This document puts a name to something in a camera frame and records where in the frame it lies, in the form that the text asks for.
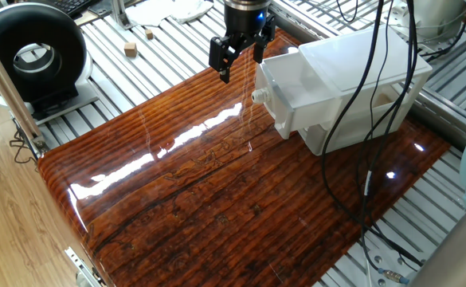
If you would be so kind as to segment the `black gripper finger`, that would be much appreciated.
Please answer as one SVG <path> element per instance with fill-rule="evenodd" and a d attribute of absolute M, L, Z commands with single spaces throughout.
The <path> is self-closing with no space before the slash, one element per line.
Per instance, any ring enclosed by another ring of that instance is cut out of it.
<path fill-rule="evenodd" d="M 276 33 L 275 16 L 269 15 L 261 31 L 254 37 L 253 60 L 257 63 L 263 61 L 264 50 L 268 43 L 273 41 Z"/>
<path fill-rule="evenodd" d="M 210 40 L 209 65 L 219 73 L 220 80 L 229 83 L 230 68 L 245 49 L 246 37 L 234 33 L 224 37 L 213 37 Z"/>

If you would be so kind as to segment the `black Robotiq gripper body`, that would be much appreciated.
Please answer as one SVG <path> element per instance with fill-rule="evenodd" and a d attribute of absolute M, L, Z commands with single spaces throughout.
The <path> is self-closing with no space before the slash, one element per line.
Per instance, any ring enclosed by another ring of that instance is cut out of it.
<path fill-rule="evenodd" d="M 241 33 L 249 36 L 258 34 L 267 21 L 268 7 L 255 10 L 238 10 L 225 7 L 225 36 Z"/>

